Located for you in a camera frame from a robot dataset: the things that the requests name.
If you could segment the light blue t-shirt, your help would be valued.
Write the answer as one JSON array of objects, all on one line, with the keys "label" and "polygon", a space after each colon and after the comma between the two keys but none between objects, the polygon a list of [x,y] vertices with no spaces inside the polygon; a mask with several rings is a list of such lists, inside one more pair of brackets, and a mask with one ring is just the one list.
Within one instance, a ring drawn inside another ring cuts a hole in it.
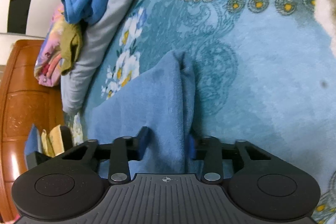
[{"label": "light blue t-shirt", "polygon": [[194,116],[195,75],[191,57],[169,51],[153,68],[141,73],[110,99],[92,110],[88,137],[112,143],[152,130],[141,161],[130,162],[130,173],[185,173],[187,144]]}]

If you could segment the bright blue garment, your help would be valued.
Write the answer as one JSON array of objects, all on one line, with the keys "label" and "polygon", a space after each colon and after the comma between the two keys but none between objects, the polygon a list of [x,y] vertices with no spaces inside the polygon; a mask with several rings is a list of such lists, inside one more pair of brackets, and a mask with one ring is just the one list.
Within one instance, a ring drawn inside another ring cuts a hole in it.
[{"label": "bright blue garment", "polygon": [[84,20],[96,24],[106,11],[108,0],[64,0],[64,16],[67,23],[76,24]]}]

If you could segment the folded pink cartoon blanket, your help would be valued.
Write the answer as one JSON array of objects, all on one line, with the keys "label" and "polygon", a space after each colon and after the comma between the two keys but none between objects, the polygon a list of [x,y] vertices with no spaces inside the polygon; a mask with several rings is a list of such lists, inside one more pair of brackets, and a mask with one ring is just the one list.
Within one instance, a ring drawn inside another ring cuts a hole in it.
[{"label": "folded pink cartoon blanket", "polygon": [[64,6],[60,4],[52,15],[49,31],[34,66],[34,77],[40,85],[46,87],[57,86],[60,81],[60,40],[64,31],[64,21]]}]

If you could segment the grey floral quilt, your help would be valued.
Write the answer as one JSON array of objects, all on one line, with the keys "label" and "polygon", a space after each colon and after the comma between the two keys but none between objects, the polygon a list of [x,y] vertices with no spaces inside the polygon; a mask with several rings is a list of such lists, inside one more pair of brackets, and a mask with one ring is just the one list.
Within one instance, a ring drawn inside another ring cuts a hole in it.
[{"label": "grey floral quilt", "polygon": [[105,52],[134,0],[108,0],[106,12],[83,35],[83,46],[72,70],[61,77],[63,111],[78,113],[83,105],[91,79],[103,61]]}]

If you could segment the olive green garment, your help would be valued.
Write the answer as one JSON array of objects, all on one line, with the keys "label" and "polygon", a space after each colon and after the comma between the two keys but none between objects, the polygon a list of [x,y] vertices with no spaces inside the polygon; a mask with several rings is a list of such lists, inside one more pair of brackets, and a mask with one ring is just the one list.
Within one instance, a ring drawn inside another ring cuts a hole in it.
[{"label": "olive green garment", "polygon": [[80,24],[64,22],[63,33],[60,38],[60,52],[62,57],[61,74],[67,75],[79,58],[83,46]]}]

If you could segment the teal floral bed sheet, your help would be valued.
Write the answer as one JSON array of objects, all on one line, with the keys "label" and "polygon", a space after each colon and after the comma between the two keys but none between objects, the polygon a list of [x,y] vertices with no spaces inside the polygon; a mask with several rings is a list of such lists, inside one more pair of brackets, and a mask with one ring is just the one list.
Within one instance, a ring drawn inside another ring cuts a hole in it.
[{"label": "teal floral bed sheet", "polygon": [[335,0],[134,0],[74,117],[92,110],[169,51],[195,75],[191,129],[244,139],[311,174],[313,218],[335,223]]}]

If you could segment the wooden headboard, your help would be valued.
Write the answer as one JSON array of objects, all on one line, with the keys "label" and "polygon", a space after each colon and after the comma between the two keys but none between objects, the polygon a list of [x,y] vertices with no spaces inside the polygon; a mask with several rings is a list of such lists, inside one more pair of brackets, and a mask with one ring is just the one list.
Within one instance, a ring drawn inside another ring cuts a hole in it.
[{"label": "wooden headboard", "polygon": [[41,40],[18,40],[1,79],[1,220],[17,215],[11,187],[24,173],[24,147],[32,125],[39,131],[63,124],[59,88],[47,88],[34,77]]}]

